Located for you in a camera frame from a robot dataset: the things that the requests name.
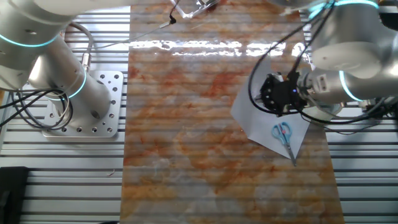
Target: black cable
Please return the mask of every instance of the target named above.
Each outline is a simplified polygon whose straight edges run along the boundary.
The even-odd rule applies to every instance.
[[[322,23],[321,23],[320,26],[318,27],[318,29],[315,31],[315,33],[314,33],[314,35],[313,35],[311,41],[306,45],[306,47],[305,47],[305,49],[304,49],[303,52],[305,52],[306,49],[307,49],[309,46],[311,46],[311,44],[312,44],[312,42],[315,40],[315,38],[317,38],[318,34],[320,33],[320,31],[322,30],[323,26],[325,25],[327,19],[330,17],[331,13],[333,12],[334,6],[335,6],[335,1],[332,2],[331,8],[330,8],[328,14],[325,16],[325,18],[323,19]],[[301,57],[299,57],[299,58],[297,59],[296,62],[300,63]],[[293,68],[292,68],[292,71],[293,71],[293,72],[295,72],[294,68],[296,67],[296,64],[295,64],[295,65],[293,66]],[[351,121],[336,122],[336,121],[325,121],[325,120],[322,120],[322,119],[314,118],[313,116],[310,116],[309,114],[306,114],[306,113],[304,113],[302,110],[300,110],[299,108],[297,108],[297,107],[295,106],[294,103],[292,103],[292,105],[293,105],[293,107],[294,107],[302,116],[304,116],[304,117],[306,117],[306,118],[308,118],[308,119],[311,119],[311,120],[313,120],[313,121],[322,123],[322,124],[351,124],[351,123],[355,123],[355,122],[358,122],[358,121],[363,121],[363,120],[365,120],[365,119],[374,118],[374,117],[377,117],[377,116],[384,116],[386,113],[388,113],[388,110],[386,110],[386,111],[379,111],[379,112],[377,112],[377,113],[373,113],[373,114],[370,114],[370,115],[368,115],[368,116],[361,116],[361,117],[352,119]]]
[[[174,18],[174,16],[173,16],[173,12],[174,12],[174,10],[175,10],[175,8],[178,6],[178,4],[180,3],[180,1],[181,0],[178,0],[176,3],[175,3],[175,5],[174,5],[174,7],[172,8],[172,10],[170,11],[170,15],[169,15],[169,17],[170,17],[170,24],[175,24],[176,22],[177,22],[177,20]]]
[[[368,126],[368,127],[361,128],[361,129],[359,129],[359,130],[357,130],[357,131],[355,131],[355,132],[352,132],[352,133],[344,133],[343,131],[337,131],[337,130],[334,130],[334,129],[325,127],[325,126],[322,125],[322,124],[318,124],[318,123],[311,122],[311,121],[305,119],[305,118],[303,117],[302,114],[301,114],[301,118],[302,118],[304,121],[308,122],[308,123],[312,123],[312,124],[315,124],[315,125],[317,125],[317,126],[319,126],[319,127],[323,127],[323,128],[325,128],[325,129],[327,129],[327,130],[330,130],[330,131],[332,131],[332,132],[334,132],[334,133],[338,133],[338,134],[342,134],[342,135],[347,135],[347,136],[348,136],[348,135],[352,135],[352,134],[356,134],[356,133],[360,133],[360,132],[362,132],[362,131],[364,131],[364,130],[366,130],[366,129],[368,129],[368,128],[373,128],[373,127],[379,125],[379,124],[373,124],[373,125],[370,125],[370,126]]]
[[[63,111],[65,111],[66,110],[66,107],[65,107],[65,99],[66,99],[66,95],[59,95],[59,98],[60,98],[60,100],[61,100],[61,102],[62,102],[62,107],[63,107]],[[14,101],[14,95],[11,95],[11,100],[12,101]],[[24,107],[25,106],[25,104],[24,104],[24,102],[23,101],[21,101],[21,106],[22,107]],[[27,124],[29,124],[30,126],[32,126],[33,128],[37,128],[37,129],[47,129],[47,130],[56,130],[56,129],[54,129],[55,127],[57,127],[60,123],[62,123],[62,121],[63,121],[63,119],[64,119],[64,117],[65,117],[65,115],[63,115],[54,125],[51,125],[51,126],[47,126],[47,125],[44,125],[44,124],[42,124],[40,121],[37,121],[35,118],[34,118],[34,116],[32,116],[32,114],[30,113],[30,111],[28,110],[28,108],[26,108],[26,110],[24,110],[24,112],[26,113],[26,115],[33,121],[33,123],[35,123],[35,124],[33,124],[33,123],[31,123],[22,113],[19,115]]]
[[[93,35],[91,34],[91,32],[90,32],[86,27],[80,25],[80,24],[77,23],[77,22],[71,22],[69,25],[70,25],[71,27],[74,27],[74,28],[76,28],[76,29],[82,31],[84,34],[87,35],[87,37],[88,37],[88,46],[87,46],[86,53],[89,53],[89,54],[90,54],[90,53],[91,53],[91,50],[92,50],[93,47],[94,47],[94,37],[93,37]]]
[[[51,89],[49,88],[49,89],[35,89],[35,90],[18,90],[18,89],[7,89],[7,88],[0,87],[0,90],[8,91],[10,93],[32,93],[33,91],[46,91],[46,90],[51,90]]]
[[[305,22],[302,26],[296,28],[295,30],[293,30],[290,34],[286,35],[284,38],[280,39],[274,46],[272,46],[265,54],[263,54],[260,59],[257,61],[256,65],[254,66],[250,76],[249,76],[249,84],[248,84],[248,92],[249,92],[249,99],[250,102],[252,103],[252,105],[254,107],[256,107],[257,109],[259,109],[260,111],[263,111],[265,113],[270,113],[270,114],[276,114],[276,115],[289,115],[289,114],[297,114],[299,113],[298,111],[294,111],[294,112],[286,112],[286,113],[277,113],[277,112],[273,112],[270,110],[267,110],[265,108],[260,107],[259,105],[257,105],[257,103],[254,101],[253,99],[253,95],[251,93],[252,90],[252,82],[253,82],[253,78],[254,78],[254,74],[257,71],[257,69],[259,68],[261,62],[265,59],[265,57],[267,56],[267,54],[269,54],[269,52],[271,52],[271,50],[274,50],[279,44],[285,42],[287,39],[291,38],[293,35],[295,35],[296,33],[300,32],[306,25],[312,23],[313,21],[315,21],[315,24],[318,23],[319,21],[321,21],[321,19],[318,19],[318,17],[320,17],[320,15],[322,15],[322,13],[327,9],[327,4],[324,5],[323,9],[312,19],[310,19],[309,21]]]
[[[296,62],[294,63],[294,65],[293,65],[293,67],[292,67],[292,69],[291,69],[290,72],[296,72],[296,71],[297,71],[297,69],[298,69],[298,67],[299,67],[299,65],[300,65],[300,62],[301,62],[301,59],[302,59],[304,53],[305,53],[305,52],[307,51],[307,49],[312,45],[312,43],[313,43],[313,41],[315,40],[315,38],[318,37],[318,35],[319,35],[319,33],[321,32],[321,30],[322,30],[323,26],[325,25],[326,21],[329,19],[331,13],[333,12],[333,10],[335,10],[335,3],[336,3],[336,1],[333,0],[333,2],[331,3],[330,9],[329,9],[329,11],[328,11],[328,14],[325,16],[325,18],[323,19],[322,23],[319,25],[318,29],[315,31],[313,37],[312,37],[311,40],[308,42],[308,44],[305,46],[304,50],[303,50],[303,51],[301,52],[301,54],[297,57],[297,60],[296,60]]]
[[[11,115],[8,119],[6,119],[5,121],[3,121],[0,124],[0,128],[3,127],[5,124],[7,124],[8,122],[10,122],[12,119],[14,119],[17,115],[21,114],[26,108],[30,107],[32,104],[34,104],[37,100],[39,100],[41,97],[51,93],[52,90],[47,90],[44,93],[42,93],[41,95],[39,95],[38,97],[34,98],[30,103],[26,104],[24,107],[22,107],[19,111],[17,111],[16,113],[14,113],[13,115]]]
[[[7,124],[8,122],[10,122],[12,119],[14,119],[17,115],[19,115],[19,114],[21,114],[23,111],[25,111],[28,107],[30,107],[30,106],[31,106],[33,103],[35,103],[37,100],[39,100],[40,98],[42,98],[43,96],[45,96],[45,95],[47,95],[47,94],[49,94],[49,93],[51,93],[51,92],[56,92],[56,93],[58,93],[59,90],[47,90],[47,91],[45,91],[43,94],[41,94],[41,95],[39,95],[38,97],[34,98],[30,103],[28,103],[27,105],[23,106],[20,110],[17,110],[16,113],[14,113],[14,114],[11,115],[8,119],[6,119],[4,122],[2,122],[2,123],[0,124],[0,128],[3,127],[3,126],[4,126],[5,124]],[[69,114],[69,118],[68,118],[67,122],[66,122],[64,125],[62,125],[61,127],[59,127],[59,128],[52,128],[51,130],[59,130],[59,129],[62,129],[62,128],[66,127],[66,126],[69,124],[69,122],[72,120],[72,116],[73,116],[73,106],[72,106],[71,103],[69,104],[69,108],[70,108],[70,114]]]
[[[0,109],[5,109],[5,108],[8,108],[8,107],[10,107],[10,106],[14,106],[14,105],[16,105],[17,103],[20,103],[21,101],[26,100],[26,99],[28,99],[29,97],[34,96],[34,95],[36,95],[36,94],[38,94],[38,93],[40,93],[40,92],[41,92],[41,91],[34,91],[33,93],[28,94],[28,95],[26,95],[26,96],[24,96],[24,97],[22,97],[22,98],[20,98],[20,99],[18,99],[18,100],[16,100],[16,101],[13,101],[13,102],[8,103],[8,104],[6,104],[6,105],[0,106]]]

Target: orange marbled board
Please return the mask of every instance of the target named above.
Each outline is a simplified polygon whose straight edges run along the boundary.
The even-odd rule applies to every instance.
[[[131,37],[167,21],[171,7],[132,6]],[[294,167],[230,115],[258,56],[300,24],[280,12],[222,0],[131,43],[122,223],[344,223],[322,128],[310,126]],[[271,52],[274,70],[290,69],[302,39]]]

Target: sheet of paper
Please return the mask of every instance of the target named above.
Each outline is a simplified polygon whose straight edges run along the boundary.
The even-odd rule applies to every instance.
[[[270,60],[265,59],[257,69],[252,83],[252,95],[257,96],[261,89],[267,74],[273,73]],[[294,157],[297,157],[300,146],[303,143],[305,133],[307,132],[308,122],[304,121],[299,114],[292,114],[277,118],[274,114],[268,114],[255,108],[250,100],[248,93],[248,80],[242,86],[238,93],[234,105],[231,110],[234,119],[242,127],[248,138],[268,149],[271,149],[287,158],[290,158],[285,146],[282,145],[280,139],[275,138],[272,134],[274,125],[281,122],[287,122],[292,127],[292,136],[290,137],[290,146]]]

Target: blue led ring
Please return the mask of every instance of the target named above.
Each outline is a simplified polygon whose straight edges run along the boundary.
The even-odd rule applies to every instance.
[[[0,38],[2,38],[3,40],[5,40],[5,41],[7,41],[7,42],[9,42],[9,43],[12,43],[12,44],[21,46],[21,47],[43,47],[43,46],[46,46],[46,45],[48,45],[48,44],[51,44],[53,41],[55,41],[55,39],[56,39],[57,37],[58,37],[58,36],[55,36],[53,39],[51,39],[51,40],[49,40],[49,41],[47,41],[46,43],[43,43],[43,44],[21,44],[21,43],[15,42],[15,41],[13,41],[13,40],[10,40],[10,39],[8,39],[7,37],[5,37],[5,36],[3,36],[3,35],[0,34]]]
[[[376,3],[370,1],[370,0],[341,0],[339,2],[335,3],[335,6],[343,6],[343,5],[347,5],[347,4],[368,4],[370,6],[375,7],[376,9],[379,9],[379,5],[377,5]],[[308,17],[309,19],[314,18],[324,7],[325,3],[321,3],[318,4],[312,8],[309,9],[310,12],[312,12],[310,14],[310,16]]]
[[[85,70],[85,79],[83,80],[83,83],[81,84],[80,88],[79,88],[74,94],[72,94],[72,95],[69,96],[69,99],[72,98],[72,97],[74,97],[74,96],[76,96],[76,95],[83,89],[83,87],[84,87],[85,84],[86,84],[86,80],[87,80],[87,73],[86,73],[86,70]],[[53,98],[51,98],[51,100],[60,101],[61,99],[53,99]]]
[[[339,75],[340,75],[340,82],[341,85],[343,86],[344,91],[347,93],[347,95],[349,97],[351,97],[353,100],[362,102],[363,100],[358,99],[357,97],[355,97],[352,92],[350,92],[350,90],[348,89],[347,83],[346,83],[346,78],[344,76],[344,71],[339,71]]]

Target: metal mounting plate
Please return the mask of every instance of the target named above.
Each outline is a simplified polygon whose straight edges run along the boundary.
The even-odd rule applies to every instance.
[[[67,126],[58,131],[42,131],[46,138],[51,140],[65,138],[112,138],[118,133],[119,114],[123,92],[123,74],[114,71],[91,71],[90,75],[105,84],[111,94],[111,107],[107,115],[91,126],[71,127]],[[54,124],[59,120],[58,115],[54,116],[53,103],[49,101],[44,121],[46,124]]]

